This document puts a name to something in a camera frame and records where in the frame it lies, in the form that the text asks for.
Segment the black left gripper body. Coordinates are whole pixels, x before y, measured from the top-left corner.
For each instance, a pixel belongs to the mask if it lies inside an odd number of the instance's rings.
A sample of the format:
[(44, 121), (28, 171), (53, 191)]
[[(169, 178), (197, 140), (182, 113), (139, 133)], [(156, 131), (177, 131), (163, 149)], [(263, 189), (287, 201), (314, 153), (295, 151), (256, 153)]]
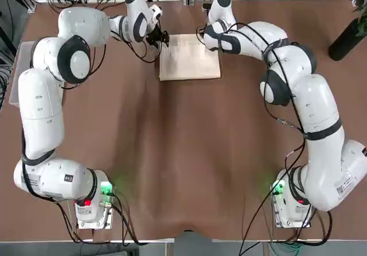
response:
[(149, 25), (146, 33), (147, 38), (160, 38), (161, 37), (161, 29), (159, 22), (157, 22), (154, 26)]

